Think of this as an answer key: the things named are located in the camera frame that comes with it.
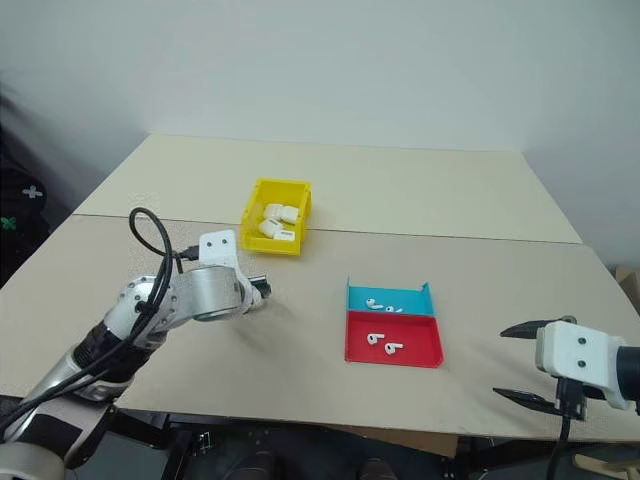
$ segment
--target red tray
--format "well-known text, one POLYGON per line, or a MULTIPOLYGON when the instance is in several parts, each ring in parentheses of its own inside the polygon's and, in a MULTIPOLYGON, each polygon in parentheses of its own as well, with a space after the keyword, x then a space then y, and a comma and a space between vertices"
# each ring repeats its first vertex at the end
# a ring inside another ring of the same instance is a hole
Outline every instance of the red tray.
POLYGON ((434 317, 347 311, 345 360, 411 367, 438 367, 444 360, 438 324, 434 317), (370 333, 385 336, 375 345, 367 342, 370 333), (387 342, 402 343, 393 355, 385 352, 387 342))

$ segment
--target wire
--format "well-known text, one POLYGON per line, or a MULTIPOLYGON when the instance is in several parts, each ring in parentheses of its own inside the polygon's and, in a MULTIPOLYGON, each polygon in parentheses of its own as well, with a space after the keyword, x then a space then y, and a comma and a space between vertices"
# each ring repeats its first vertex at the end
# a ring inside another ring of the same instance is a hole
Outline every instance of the wire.
POLYGON ((86 375, 92 375, 92 372, 98 370, 100 367, 104 366, 111 358, 117 355, 121 350, 133 344, 135 339, 140 333, 144 330, 144 328, 149 324, 153 316, 157 313, 160 308, 160 304, 164 300, 164 297, 169 289, 169 282, 171 281, 171 274, 173 270, 173 258, 171 248, 171 240, 169 239, 169 234, 165 229, 164 225, 160 221, 160 219, 150 210, 142 207, 136 207, 131 210, 129 214, 129 228, 131 229, 131 233, 133 236, 140 241, 145 247, 149 248, 149 250, 154 252, 160 252, 163 255, 162 263, 160 264, 160 268, 158 269, 158 274, 153 282, 153 286, 151 287, 151 292, 147 298, 147 302, 144 307, 141 309, 138 318, 136 319, 133 328, 131 329, 131 333, 120 343, 113 346, 99 358, 94 360, 92 363, 81 369, 79 372, 67 377, 57 385, 48 388, 40 395, 36 396, 34 399, 29 400, 28 402, 24 402, 12 412, 8 416, 6 416, 2 423, 0 423, 0 434, 6 430, 6 428, 19 419, 22 415, 27 413, 28 411, 36 408, 43 402, 56 398, 60 395, 66 395, 68 393, 72 393, 78 388, 82 386, 89 385, 92 383, 91 381, 87 381, 86 384, 82 385, 73 385, 75 382, 80 380, 86 375), (160 237, 162 238, 162 243, 165 251, 160 252, 151 244, 149 244, 142 236, 138 233, 138 230, 135 226, 136 217, 138 214, 144 214, 154 223, 158 232, 160 233, 160 237))
POLYGON ((556 470, 558 468, 558 460, 562 455, 562 451, 567 445, 569 439, 569 430, 571 429, 571 417, 562 417, 562 429, 560 430, 560 437, 556 442, 556 446, 553 448, 551 458, 549 458, 549 465, 547 466, 547 480, 553 480, 556 476, 556 470))

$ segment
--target yellow plastic tray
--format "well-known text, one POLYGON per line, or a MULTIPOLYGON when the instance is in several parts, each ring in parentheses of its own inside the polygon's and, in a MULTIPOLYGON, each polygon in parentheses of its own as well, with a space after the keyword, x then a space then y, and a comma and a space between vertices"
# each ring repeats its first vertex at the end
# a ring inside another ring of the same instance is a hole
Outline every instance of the yellow plastic tray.
POLYGON ((300 255, 300 248, 307 229, 307 217, 311 215, 311 183, 294 180, 260 178, 251 192, 249 203, 242 214, 240 246, 254 252, 300 255), (264 209, 270 203, 298 207, 295 225, 284 224, 296 233, 293 242, 265 237, 258 226, 264 220, 264 209))

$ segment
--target white wall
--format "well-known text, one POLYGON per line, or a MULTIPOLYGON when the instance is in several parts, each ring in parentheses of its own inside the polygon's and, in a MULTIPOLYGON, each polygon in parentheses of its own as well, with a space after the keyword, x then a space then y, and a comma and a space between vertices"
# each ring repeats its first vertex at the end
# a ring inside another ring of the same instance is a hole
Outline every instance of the white wall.
POLYGON ((519 150, 640 266, 639 25, 636 0, 0 0, 2 121, 70 208, 146 131, 519 150))

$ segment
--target black cable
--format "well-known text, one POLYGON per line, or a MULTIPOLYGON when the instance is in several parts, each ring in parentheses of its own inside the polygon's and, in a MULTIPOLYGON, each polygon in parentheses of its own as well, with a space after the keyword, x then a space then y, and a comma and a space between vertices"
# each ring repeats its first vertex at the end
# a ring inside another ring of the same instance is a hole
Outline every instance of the black cable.
POLYGON ((556 469, 558 468, 558 460, 563 453, 564 448, 569 440, 569 430, 571 429, 571 417, 562 417, 562 429, 560 430, 560 436, 556 442, 556 446, 553 448, 551 458, 549 458, 549 465, 547 466, 547 480, 553 480, 556 476, 556 469))
POLYGON ((173 249, 171 248, 171 240, 169 239, 169 234, 167 233, 167 230, 165 229, 164 225, 153 212, 151 212, 146 208, 136 207, 133 210, 131 210, 131 213, 129 214, 129 228, 131 229, 133 236, 136 237, 136 239, 138 239, 138 241, 140 241, 140 243, 142 243, 145 247, 149 248, 149 250, 154 252, 156 251, 159 252, 159 250, 157 250, 155 247, 149 244, 138 233, 138 230, 135 226, 135 220, 136 220, 136 216, 140 213, 149 217, 151 221, 154 223, 154 225, 156 226, 156 228, 158 229, 158 232, 160 233, 160 237, 162 238, 162 243, 165 251, 161 252, 164 259, 160 265, 160 268, 158 269, 158 274, 156 275, 156 278, 153 282, 153 286, 151 287, 151 293, 149 293, 147 302, 145 303, 144 308, 140 312, 140 315, 138 315, 138 318, 136 319, 136 322, 134 323, 134 326, 131 329, 131 333, 127 336, 127 338, 125 338, 123 341, 113 346, 110 350, 105 352, 102 356, 100 356, 98 359, 96 359, 95 361, 87 365, 85 368, 83 368, 79 372, 71 375, 70 377, 67 377, 57 385, 48 388, 47 390, 42 392, 40 395, 38 395, 34 399, 18 405, 16 410, 14 410, 12 413, 6 416, 5 419, 2 421, 2 423, 0 423, 0 434, 2 434, 2 432, 4 432, 4 430, 9 425, 11 425, 17 419, 19 419, 22 415, 36 408, 41 403, 46 402, 47 400, 51 400, 52 398, 55 398, 60 395, 66 395, 80 388, 80 386, 76 386, 73 384, 78 380, 80 380, 82 377, 86 375, 91 375, 92 372, 98 370, 109 359, 111 359, 113 356, 118 354, 122 349, 130 346, 135 341, 136 337, 140 335, 140 333, 142 333, 144 328, 149 324, 153 316, 156 314, 156 312, 160 308, 160 304, 162 303, 162 300, 164 300, 167 290, 169 289, 169 282, 171 281, 171 274, 173 270, 173 259, 172 259, 173 249))

